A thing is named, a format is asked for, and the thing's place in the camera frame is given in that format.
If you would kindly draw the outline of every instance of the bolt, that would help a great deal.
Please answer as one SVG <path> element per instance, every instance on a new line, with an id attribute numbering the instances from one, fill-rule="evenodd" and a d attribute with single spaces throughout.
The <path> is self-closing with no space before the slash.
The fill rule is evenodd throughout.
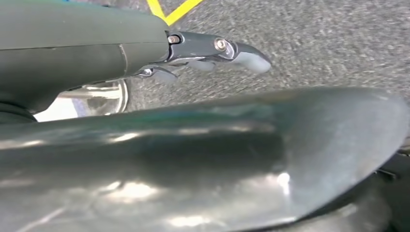
<path id="1" fill-rule="evenodd" d="M 177 35 L 168 36 L 168 43 L 169 44 L 178 44 L 179 42 L 181 42 L 181 39 L 180 39 L 179 36 L 177 36 Z"/>
<path id="2" fill-rule="evenodd" d="M 217 38 L 214 41 L 215 49 L 218 51 L 225 51 L 226 50 L 226 41 L 223 38 Z"/>

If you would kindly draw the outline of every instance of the gray pavement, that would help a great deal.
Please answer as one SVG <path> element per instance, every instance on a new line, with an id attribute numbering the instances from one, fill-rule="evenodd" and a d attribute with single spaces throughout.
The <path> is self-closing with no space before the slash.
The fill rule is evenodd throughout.
<path id="1" fill-rule="evenodd" d="M 144 0 L 94 2 L 149 11 Z M 160 2 L 168 14 L 183 0 Z M 408 0 L 204 0 L 172 27 L 249 43 L 274 67 L 183 68 L 172 85 L 134 79 L 131 109 L 319 85 L 383 87 L 410 101 Z"/>

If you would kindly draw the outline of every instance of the chrome part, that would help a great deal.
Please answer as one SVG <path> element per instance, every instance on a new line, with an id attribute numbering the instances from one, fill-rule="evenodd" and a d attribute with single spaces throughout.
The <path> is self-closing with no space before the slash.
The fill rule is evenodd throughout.
<path id="1" fill-rule="evenodd" d="M 322 87 L 9 125 L 0 224 L 226 232 L 296 222 L 385 163 L 408 114 L 385 90 Z"/>
<path id="2" fill-rule="evenodd" d="M 77 98 L 77 99 L 90 99 L 90 98 L 105 98 L 105 99 L 119 99 L 122 97 L 122 89 L 120 87 L 93 87 L 84 86 L 82 88 L 62 92 L 59 98 Z"/>
<path id="3" fill-rule="evenodd" d="M 215 49 L 218 51 L 225 51 L 226 50 L 226 41 L 223 38 L 217 38 L 214 41 Z"/>
<path id="4" fill-rule="evenodd" d="M 175 74 L 161 67 L 144 69 L 137 74 L 137 77 L 140 77 L 142 79 L 153 77 L 157 81 L 163 83 L 171 83 L 178 79 Z"/>
<path id="5" fill-rule="evenodd" d="M 180 39 L 179 36 L 177 36 L 177 35 L 168 36 L 168 43 L 169 44 L 177 44 L 179 42 L 181 42 L 181 39 Z"/>
<path id="6" fill-rule="evenodd" d="M 62 92 L 59 98 L 73 100 L 79 116 L 102 116 L 123 113 L 128 103 L 125 80 L 118 79 Z"/>

